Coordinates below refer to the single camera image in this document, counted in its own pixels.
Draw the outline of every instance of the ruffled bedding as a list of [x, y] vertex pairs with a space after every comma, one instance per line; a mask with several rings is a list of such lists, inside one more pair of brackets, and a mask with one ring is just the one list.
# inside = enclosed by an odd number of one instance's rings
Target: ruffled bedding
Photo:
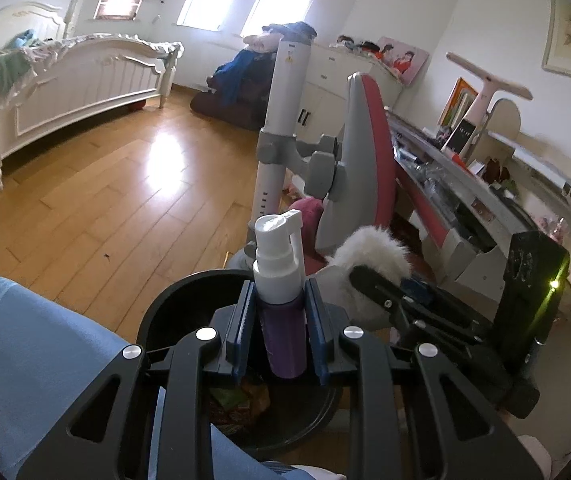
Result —
[[76, 45], [86, 41], [110, 38], [145, 44], [159, 53], [158, 57], [164, 62], [175, 48], [182, 48], [181, 43], [150, 43], [139, 39], [137, 36], [100, 33], [77, 36], [66, 40], [32, 40], [26, 43], [30, 46], [0, 50], [0, 108], [5, 107], [33, 78], [50, 69], [54, 63]]

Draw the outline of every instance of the spray bottle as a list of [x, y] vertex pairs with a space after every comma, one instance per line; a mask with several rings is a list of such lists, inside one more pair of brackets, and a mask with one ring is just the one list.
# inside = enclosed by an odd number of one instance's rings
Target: spray bottle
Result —
[[298, 377], [307, 367], [302, 226], [301, 211], [296, 209], [255, 222], [257, 253], [252, 270], [259, 319], [270, 368], [283, 379]]

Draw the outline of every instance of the white cabinet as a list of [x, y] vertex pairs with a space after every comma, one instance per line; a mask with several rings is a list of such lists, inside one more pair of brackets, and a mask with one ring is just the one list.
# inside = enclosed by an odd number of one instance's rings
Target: white cabinet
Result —
[[370, 74], [383, 104], [394, 106], [403, 86], [377, 60], [313, 45], [295, 128], [298, 139], [317, 142], [322, 134], [342, 136], [347, 78], [355, 72]]

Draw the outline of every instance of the black trash can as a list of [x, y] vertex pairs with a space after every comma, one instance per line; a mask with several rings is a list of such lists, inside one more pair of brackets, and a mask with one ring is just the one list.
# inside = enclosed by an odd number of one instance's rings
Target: black trash can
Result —
[[[184, 335], [207, 326], [214, 311], [235, 304], [252, 273], [236, 269], [199, 272], [170, 285], [146, 312], [137, 344], [146, 350], [176, 344]], [[230, 439], [257, 460], [270, 460], [299, 446], [334, 416], [342, 388], [269, 384], [270, 407], [247, 431]]]

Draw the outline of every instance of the white fur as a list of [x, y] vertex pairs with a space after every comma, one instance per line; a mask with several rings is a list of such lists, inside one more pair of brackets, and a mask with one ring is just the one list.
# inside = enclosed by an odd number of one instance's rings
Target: white fur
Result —
[[388, 230], [365, 226], [352, 233], [328, 263], [346, 270], [365, 265], [398, 286], [411, 273], [406, 254], [408, 250]]

